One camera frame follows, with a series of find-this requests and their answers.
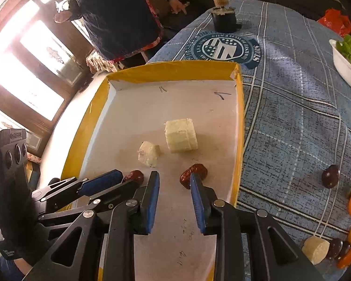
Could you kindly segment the dark plum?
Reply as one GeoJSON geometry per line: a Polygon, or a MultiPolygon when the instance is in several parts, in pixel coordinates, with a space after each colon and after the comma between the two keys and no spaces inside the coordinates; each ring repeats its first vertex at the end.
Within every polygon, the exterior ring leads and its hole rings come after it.
{"type": "Polygon", "coordinates": [[[330,241],[329,250],[326,254],[327,259],[335,259],[341,252],[343,247],[343,241],[335,238],[330,241]]]}
{"type": "Polygon", "coordinates": [[[330,165],[322,173],[322,185],[326,189],[332,189],[339,182],[340,170],[339,167],[335,164],[330,165]]]}

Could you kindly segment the small white sugarcane chunk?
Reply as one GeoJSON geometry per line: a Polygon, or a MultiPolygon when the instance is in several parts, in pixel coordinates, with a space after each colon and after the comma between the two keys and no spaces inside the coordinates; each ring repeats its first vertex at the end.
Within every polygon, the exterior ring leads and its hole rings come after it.
{"type": "Polygon", "coordinates": [[[138,161],[148,167],[156,167],[160,154],[159,145],[144,141],[138,150],[138,161]]]}

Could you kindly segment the large white sugarcane chunk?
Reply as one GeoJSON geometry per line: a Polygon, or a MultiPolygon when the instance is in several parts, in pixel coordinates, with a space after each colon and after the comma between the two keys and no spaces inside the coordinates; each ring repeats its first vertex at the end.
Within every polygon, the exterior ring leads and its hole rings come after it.
{"type": "Polygon", "coordinates": [[[166,121],[165,138],[171,153],[198,149],[197,134],[192,119],[166,121]]]}

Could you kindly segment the yellow-rimmed white tray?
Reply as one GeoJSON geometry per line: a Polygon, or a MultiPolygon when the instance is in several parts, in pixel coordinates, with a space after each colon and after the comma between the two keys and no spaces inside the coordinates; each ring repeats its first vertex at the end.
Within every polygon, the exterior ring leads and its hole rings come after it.
{"type": "Polygon", "coordinates": [[[142,142],[160,146],[160,193],[153,231],[135,242],[137,280],[212,280],[216,238],[200,233],[191,193],[179,182],[196,163],[205,185],[230,204],[238,196],[244,142],[243,86],[236,63],[149,63],[105,77],[77,129],[62,177],[111,169],[150,174],[138,161],[142,142]],[[198,149],[171,153],[166,121],[192,119],[198,149]]]}

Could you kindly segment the blue plaid tablecloth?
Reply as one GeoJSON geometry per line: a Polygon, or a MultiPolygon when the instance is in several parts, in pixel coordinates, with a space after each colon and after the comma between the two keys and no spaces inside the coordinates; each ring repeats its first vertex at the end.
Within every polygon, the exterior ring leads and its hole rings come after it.
{"type": "Polygon", "coordinates": [[[267,210],[297,243],[346,240],[351,194],[351,87],[333,65],[337,34],[269,2],[234,0],[238,35],[262,58],[241,68],[245,103],[243,171],[236,207],[267,210]],[[322,185],[330,165],[340,170],[322,185]]]}

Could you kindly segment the person in dark apron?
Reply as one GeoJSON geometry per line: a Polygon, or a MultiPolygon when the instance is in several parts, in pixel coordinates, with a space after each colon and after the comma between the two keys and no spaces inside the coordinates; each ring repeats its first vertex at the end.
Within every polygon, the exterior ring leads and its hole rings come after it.
{"type": "MultiPolygon", "coordinates": [[[[166,0],[174,13],[185,12],[179,0],[166,0]]],[[[163,38],[163,27],[149,0],[68,0],[57,23],[82,19],[91,42],[104,60],[124,67],[145,64],[142,54],[163,38]]]]}

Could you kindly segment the white bowl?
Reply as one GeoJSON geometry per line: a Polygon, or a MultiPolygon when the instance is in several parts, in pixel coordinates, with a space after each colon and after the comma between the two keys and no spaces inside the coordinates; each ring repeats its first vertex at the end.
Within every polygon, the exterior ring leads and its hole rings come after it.
{"type": "Polygon", "coordinates": [[[329,40],[329,44],[331,45],[333,52],[333,64],[341,77],[351,87],[351,64],[342,56],[340,52],[338,52],[336,42],[337,41],[334,39],[329,40]]]}

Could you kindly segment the black jar with cork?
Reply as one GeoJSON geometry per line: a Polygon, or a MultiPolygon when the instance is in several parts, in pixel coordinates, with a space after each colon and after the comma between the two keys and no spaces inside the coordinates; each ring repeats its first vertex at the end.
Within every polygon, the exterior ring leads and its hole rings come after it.
{"type": "Polygon", "coordinates": [[[220,33],[234,33],[241,29],[237,22],[235,8],[229,6],[229,0],[213,0],[214,7],[210,9],[214,29],[220,33]]]}

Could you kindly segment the red plastic bag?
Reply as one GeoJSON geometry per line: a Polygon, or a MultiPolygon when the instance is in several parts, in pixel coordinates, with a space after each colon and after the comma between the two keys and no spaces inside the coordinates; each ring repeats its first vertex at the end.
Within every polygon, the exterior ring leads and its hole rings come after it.
{"type": "Polygon", "coordinates": [[[318,19],[317,22],[333,30],[333,32],[341,37],[351,34],[351,21],[340,10],[333,8],[326,10],[324,16],[318,19]]]}

